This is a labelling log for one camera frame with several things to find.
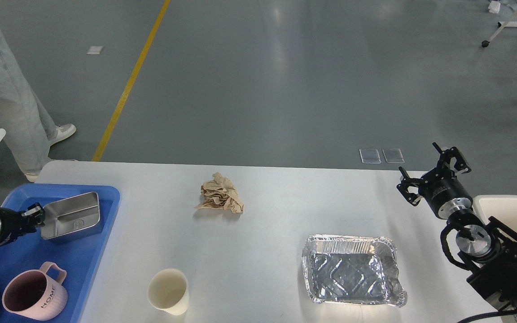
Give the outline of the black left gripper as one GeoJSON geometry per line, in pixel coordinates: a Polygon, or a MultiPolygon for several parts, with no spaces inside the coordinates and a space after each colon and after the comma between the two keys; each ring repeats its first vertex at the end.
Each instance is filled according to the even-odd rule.
{"type": "Polygon", "coordinates": [[[35,233],[45,226],[45,210],[36,202],[25,211],[0,207],[0,247],[12,243],[27,233],[35,233]]]}

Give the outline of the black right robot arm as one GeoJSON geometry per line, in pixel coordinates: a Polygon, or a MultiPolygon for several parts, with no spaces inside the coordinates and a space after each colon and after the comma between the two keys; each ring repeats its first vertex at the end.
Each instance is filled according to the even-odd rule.
{"type": "Polygon", "coordinates": [[[436,166],[419,178],[400,167],[397,189],[409,204],[425,200],[434,215],[445,220],[440,233],[443,254],[454,266],[471,272],[466,281],[495,309],[462,321],[517,315],[517,232],[494,217],[482,222],[457,178],[471,172],[465,157],[457,147],[433,147],[439,153],[436,166]]]}

